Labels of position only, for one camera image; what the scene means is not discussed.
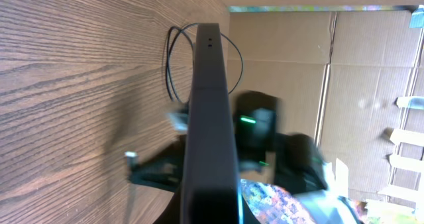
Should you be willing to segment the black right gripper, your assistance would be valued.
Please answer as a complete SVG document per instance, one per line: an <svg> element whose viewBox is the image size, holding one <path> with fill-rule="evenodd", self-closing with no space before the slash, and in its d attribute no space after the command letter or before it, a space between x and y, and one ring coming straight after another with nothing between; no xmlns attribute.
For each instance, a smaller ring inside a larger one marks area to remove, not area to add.
<svg viewBox="0 0 424 224"><path fill-rule="evenodd" d="M241 171L260 171L276 136L278 98L244 91L236 96L233 113L238 165Z"/></svg>

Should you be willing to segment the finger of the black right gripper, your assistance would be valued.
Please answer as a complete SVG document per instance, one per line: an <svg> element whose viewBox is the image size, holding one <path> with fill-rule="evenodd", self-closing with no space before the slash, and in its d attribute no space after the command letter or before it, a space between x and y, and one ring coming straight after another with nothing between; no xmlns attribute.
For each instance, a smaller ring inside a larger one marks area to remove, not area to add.
<svg viewBox="0 0 424 224"><path fill-rule="evenodd" d="M144 162L138 162L137 153L128 151L128 181L140 186L175 192L183 178L185 139L179 137Z"/></svg>

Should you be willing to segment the blue Galaxy smartphone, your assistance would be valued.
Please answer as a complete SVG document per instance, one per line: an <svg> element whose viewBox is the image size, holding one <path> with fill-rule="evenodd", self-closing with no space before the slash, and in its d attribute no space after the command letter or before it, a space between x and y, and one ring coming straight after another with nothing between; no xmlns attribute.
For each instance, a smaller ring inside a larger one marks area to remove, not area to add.
<svg viewBox="0 0 424 224"><path fill-rule="evenodd" d="M242 223L238 170L219 25L201 23L196 34L181 223Z"/></svg>

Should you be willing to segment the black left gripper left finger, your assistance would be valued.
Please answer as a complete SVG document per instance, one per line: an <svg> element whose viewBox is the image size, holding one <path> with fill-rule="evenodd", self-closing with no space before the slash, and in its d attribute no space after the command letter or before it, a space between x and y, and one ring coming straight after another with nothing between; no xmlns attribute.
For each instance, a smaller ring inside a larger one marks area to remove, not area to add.
<svg viewBox="0 0 424 224"><path fill-rule="evenodd" d="M154 224L180 224L181 205L182 187L179 186L173 194L169 204L155 220Z"/></svg>

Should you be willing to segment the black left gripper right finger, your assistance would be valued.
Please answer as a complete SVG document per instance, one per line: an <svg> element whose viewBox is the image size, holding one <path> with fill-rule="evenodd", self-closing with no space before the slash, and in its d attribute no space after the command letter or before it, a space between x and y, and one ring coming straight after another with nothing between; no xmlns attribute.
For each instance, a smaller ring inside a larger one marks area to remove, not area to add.
<svg viewBox="0 0 424 224"><path fill-rule="evenodd" d="M260 224L243 197L238 198L238 206L238 220L240 224Z"/></svg>

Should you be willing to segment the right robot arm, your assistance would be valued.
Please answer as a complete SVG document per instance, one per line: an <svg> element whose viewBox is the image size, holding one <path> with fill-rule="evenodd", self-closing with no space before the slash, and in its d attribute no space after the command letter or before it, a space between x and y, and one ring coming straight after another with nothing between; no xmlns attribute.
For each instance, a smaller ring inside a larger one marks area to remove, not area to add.
<svg viewBox="0 0 424 224"><path fill-rule="evenodd" d="M196 88L180 110L186 133L178 142L144 163L128 152L131 183L173 193L158 222L255 223L239 174L261 170L272 153L272 185L299 201L314 222L358 223L346 198L329 193L314 140L277 132L278 104L274 96L246 91L231 108L225 90Z"/></svg>

